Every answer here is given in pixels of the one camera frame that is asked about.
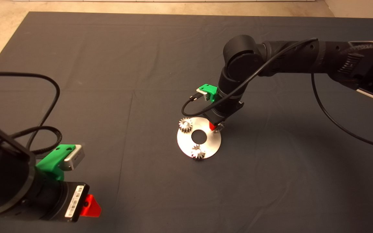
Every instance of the barcode label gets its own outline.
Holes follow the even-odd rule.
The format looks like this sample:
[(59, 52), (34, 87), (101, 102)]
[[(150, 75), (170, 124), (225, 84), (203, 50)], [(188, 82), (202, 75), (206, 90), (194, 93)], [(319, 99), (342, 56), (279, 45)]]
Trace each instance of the barcode label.
[(76, 187), (74, 191), (73, 197), (71, 198), (70, 204), (68, 205), (67, 211), (65, 212), (64, 217), (71, 218), (74, 215), (74, 211), (76, 210), (77, 203), (79, 203), (80, 196), (82, 195), (84, 189), (84, 185), (79, 185)]

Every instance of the black cable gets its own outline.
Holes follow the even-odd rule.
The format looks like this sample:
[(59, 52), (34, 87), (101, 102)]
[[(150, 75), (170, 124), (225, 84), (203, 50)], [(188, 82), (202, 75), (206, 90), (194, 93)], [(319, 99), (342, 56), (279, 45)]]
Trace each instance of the black cable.
[(354, 133), (352, 133), (351, 131), (347, 130), (346, 128), (344, 128), (343, 126), (341, 126), (335, 119), (332, 118), (332, 116), (330, 116), (330, 114), (326, 111), (326, 109), (323, 107), (322, 105), (322, 102), (320, 101), (320, 98), (317, 94), (317, 90), (316, 90), (316, 85), (315, 85), (315, 74), (311, 74), (311, 78), (312, 78), (312, 87), (313, 87), (313, 93), (315, 93), (315, 98), (317, 100), (317, 103), (319, 104), (319, 107), (320, 109), (323, 111), (323, 113), (327, 116), (327, 118), (329, 118), (330, 121), (333, 122), (333, 124), (335, 124), (337, 127), (339, 127), (341, 130), (345, 131), (345, 133), (351, 135), (352, 137), (356, 138), (356, 139), (359, 139), (363, 142), (366, 142), (366, 143), (369, 143), (371, 145), (373, 145), (373, 141), (370, 141), (368, 139), (364, 139), (363, 137), (360, 137)]
[(185, 112), (185, 107), (190, 103), (190, 102), (193, 102), (195, 99), (193, 99), (192, 97), (190, 97), (188, 99), (187, 102), (185, 102), (185, 104), (182, 106), (182, 109), (181, 109), (181, 112), (182, 112), (182, 115), (184, 116), (188, 116), (188, 117), (196, 117), (198, 115), (201, 115), (203, 114), (204, 112), (207, 112), (211, 109), (213, 109), (215, 106), (223, 103), (225, 100), (229, 99), (230, 97), (232, 97), (234, 95), (234, 93), (236, 93), (239, 89), (241, 89), (242, 87), (244, 87), (245, 85), (247, 85), (251, 80), (253, 80), (253, 78), (257, 77), (257, 75), (260, 74), (260, 72), (263, 71), (263, 69), (270, 65), (272, 62), (274, 62), (278, 57), (280, 57), (281, 55), (283, 55), (284, 53), (286, 53), (287, 51), (289, 51), (290, 49), (294, 49), (295, 47), (297, 46), (300, 46), (302, 44), (307, 44), (307, 43), (310, 43), (312, 41), (317, 41), (317, 38), (310, 38), (310, 39), (306, 39), (306, 40), (302, 40), (302, 41), (299, 41), (299, 42), (296, 42), (292, 45), (290, 45), (289, 47), (286, 47), (285, 49), (281, 50), (280, 52), (278, 52), (276, 55), (274, 55), (272, 58), (270, 58), (268, 61), (266, 61), (256, 72), (254, 72), (252, 75), (250, 75), (249, 78), (247, 78), (245, 81), (243, 81), (242, 84), (240, 84), (237, 88), (235, 88), (231, 93), (227, 94), (225, 97), (223, 97), (222, 99), (216, 101), (216, 102), (213, 102), (211, 105), (203, 108), (203, 110), (197, 112), (197, 113), (194, 113), (194, 114), (188, 114)]
[[(22, 72), (0, 72), (0, 76), (9, 76), (9, 77), (31, 77), (31, 78), (41, 78), (41, 79), (44, 79), (46, 81), (49, 81), (51, 84), (53, 84), (53, 86), (55, 87), (56, 89), (56, 95), (54, 96), (54, 99), (53, 99), (53, 102), (51, 103), (49, 109), (47, 110), (47, 112), (45, 113), (45, 115), (43, 116), (43, 118), (41, 119), (40, 123), (38, 124), (39, 127), (41, 127), (44, 122), (46, 121), (46, 119), (48, 118), (48, 116), (50, 115), (51, 111), (53, 111), (53, 108), (54, 106), (56, 105), (57, 101), (58, 101), (58, 98), (60, 96), (60, 87), (58, 86), (58, 84), (56, 83), (56, 81), (54, 81), (52, 78), (50, 77), (47, 77), (45, 75), (40, 75), (40, 74), (34, 74), (34, 73), (22, 73)], [(34, 131), (34, 133), (31, 135), (31, 137), (28, 139), (28, 142), (27, 142), (27, 145), (26, 145), (26, 148), (27, 149), (30, 149), (31, 147), (31, 144), (36, 136), (38, 131)]]
[(56, 143), (54, 143), (51, 146), (48, 146), (48, 147), (45, 147), (45, 148), (42, 148), (42, 149), (38, 149), (38, 150), (32, 150), (31, 152), (33, 152), (35, 155), (40, 155), (40, 154), (43, 154), (45, 152), (49, 152), (49, 151), (55, 149), (60, 144), (61, 139), (62, 139), (62, 134), (61, 134), (60, 130), (58, 130), (54, 127), (51, 127), (51, 126), (31, 127), (31, 128), (25, 129), (23, 131), (19, 131), (15, 134), (11, 134), (10, 137), (15, 139), (15, 138), (22, 137), (22, 136), (25, 136), (27, 134), (33, 133), (33, 132), (38, 132), (40, 130), (48, 130), (48, 131), (53, 132), (57, 136), (57, 140), (56, 140)]

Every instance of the dark gray fabric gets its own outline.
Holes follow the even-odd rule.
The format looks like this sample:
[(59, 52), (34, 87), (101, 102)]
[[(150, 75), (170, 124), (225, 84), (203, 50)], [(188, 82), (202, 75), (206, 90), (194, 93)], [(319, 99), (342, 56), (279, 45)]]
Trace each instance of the dark gray fabric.
[[(309, 75), (256, 78), (216, 155), (195, 162), (180, 151), (182, 104), (217, 84), (222, 48), (239, 34), (373, 40), (373, 19), (29, 13), (0, 71), (59, 83), (47, 125), (83, 144), (65, 177), (87, 182), (103, 211), (77, 224), (0, 219), (0, 232), (373, 232), (373, 146), (323, 115)], [(373, 100), (317, 79), (329, 112), (373, 140)], [(44, 81), (0, 78), (0, 128), (36, 125), (52, 96)], [(52, 140), (41, 133), (34, 147)]]

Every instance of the silver metal plate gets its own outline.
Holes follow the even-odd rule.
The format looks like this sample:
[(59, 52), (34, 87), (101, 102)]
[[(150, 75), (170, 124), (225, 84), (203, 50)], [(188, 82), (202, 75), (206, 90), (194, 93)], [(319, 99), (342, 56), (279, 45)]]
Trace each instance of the silver metal plate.
[(221, 146), (221, 133), (214, 133), (211, 131), (209, 124), (210, 122), (203, 117), (193, 117), (190, 118), (192, 121), (192, 130), (188, 133), (183, 133), (178, 129), (178, 134), (176, 136), (178, 140), (178, 146), (184, 152), (185, 155), (193, 157), (194, 146), (197, 145), (192, 140), (192, 133), (196, 130), (202, 130), (207, 135), (207, 140), (200, 144), (200, 150), (205, 153), (204, 159), (213, 156)]

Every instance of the spur gear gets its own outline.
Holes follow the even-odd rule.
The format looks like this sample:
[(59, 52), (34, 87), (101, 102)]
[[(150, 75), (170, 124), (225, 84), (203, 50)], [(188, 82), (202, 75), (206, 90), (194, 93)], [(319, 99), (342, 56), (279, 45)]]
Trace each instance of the spur gear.
[(192, 121), (190, 118), (182, 118), (180, 121), (179, 121), (179, 129), (183, 132), (183, 133), (189, 133), (192, 129)]
[(200, 145), (197, 144), (192, 148), (191, 155), (193, 159), (201, 160), (205, 157), (205, 152), (202, 151)]

